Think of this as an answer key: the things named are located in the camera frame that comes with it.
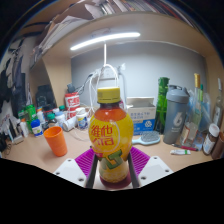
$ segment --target desk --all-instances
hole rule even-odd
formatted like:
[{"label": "desk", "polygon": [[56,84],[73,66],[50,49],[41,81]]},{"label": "desk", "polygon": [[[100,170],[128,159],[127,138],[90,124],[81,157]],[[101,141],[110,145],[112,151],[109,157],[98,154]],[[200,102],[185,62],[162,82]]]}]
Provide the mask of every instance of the desk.
[{"label": "desk", "polygon": [[[76,137],[77,135],[87,141],[79,140]],[[64,136],[68,153],[62,157],[57,157],[53,154],[44,136],[36,138],[30,134],[27,138],[24,138],[23,142],[12,146],[10,154],[6,156],[6,159],[34,165],[53,173],[67,158],[77,158],[87,151],[91,145],[90,140],[88,140],[87,131],[73,129],[70,132],[64,132]],[[158,144],[149,146],[134,145],[134,147],[149,156],[159,156],[173,172],[212,160],[210,155],[206,156],[202,151],[191,151],[191,155],[171,155],[170,151],[177,148],[165,144],[163,136],[160,136],[160,143]]]}]

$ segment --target yellow bottle cap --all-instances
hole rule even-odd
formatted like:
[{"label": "yellow bottle cap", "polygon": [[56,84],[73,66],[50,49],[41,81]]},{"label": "yellow bottle cap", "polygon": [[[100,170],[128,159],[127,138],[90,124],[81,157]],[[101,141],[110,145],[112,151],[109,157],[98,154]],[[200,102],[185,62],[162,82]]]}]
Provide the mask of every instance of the yellow bottle cap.
[{"label": "yellow bottle cap", "polygon": [[98,103],[117,103],[120,101],[119,87],[105,87],[97,89]]},{"label": "yellow bottle cap", "polygon": [[194,73],[194,82],[195,87],[200,88],[200,75],[197,73]]}]

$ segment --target cardboard box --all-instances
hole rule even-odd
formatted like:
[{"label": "cardboard box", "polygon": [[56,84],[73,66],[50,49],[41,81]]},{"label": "cardboard box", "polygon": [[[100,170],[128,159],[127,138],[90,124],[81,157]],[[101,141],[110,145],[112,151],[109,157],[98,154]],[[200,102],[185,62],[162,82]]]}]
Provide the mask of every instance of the cardboard box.
[{"label": "cardboard box", "polygon": [[134,135],[153,131],[156,117],[154,97],[127,97],[127,112],[134,123]]}]

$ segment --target wall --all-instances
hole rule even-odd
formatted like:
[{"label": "wall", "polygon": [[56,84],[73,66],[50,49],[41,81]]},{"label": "wall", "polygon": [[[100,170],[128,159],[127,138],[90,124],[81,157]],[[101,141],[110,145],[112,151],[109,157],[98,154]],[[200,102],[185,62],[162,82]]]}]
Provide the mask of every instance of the wall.
[{"label": "wall", "polygon": [[[72,82],[75,87],[81,86],[92,71],[102,67],[103,52],[101,48],[72,58]],[[126,77],[127,96],[154,96],[154,105],[157,102],[159,77],[168,77],[170,84],[194,90],[194,73],[198,73],[201,75],[204,92],[207,91],[204,58],[179,46],[152,42],[110,46],[107,48],[107,63],[115,67],[125,63],[123,74]],[[102,80],[99,86],[113,85],[114,80]],[[122,78],[120,86],[123,98]],[[89,85],[85,87],[80,101],[90,105]]]}]

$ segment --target orange cup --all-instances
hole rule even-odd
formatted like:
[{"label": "orange cup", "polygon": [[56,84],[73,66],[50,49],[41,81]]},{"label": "orange cup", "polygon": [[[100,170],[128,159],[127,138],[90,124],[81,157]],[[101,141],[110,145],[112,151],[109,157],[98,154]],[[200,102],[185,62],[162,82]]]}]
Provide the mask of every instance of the orange cup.
[{"label": "orange cup", "polygon": [[64,156],[67,153],[67,145],[61,127],[55,126],[48,128],[44,132],[44,137],[56,156]]}]

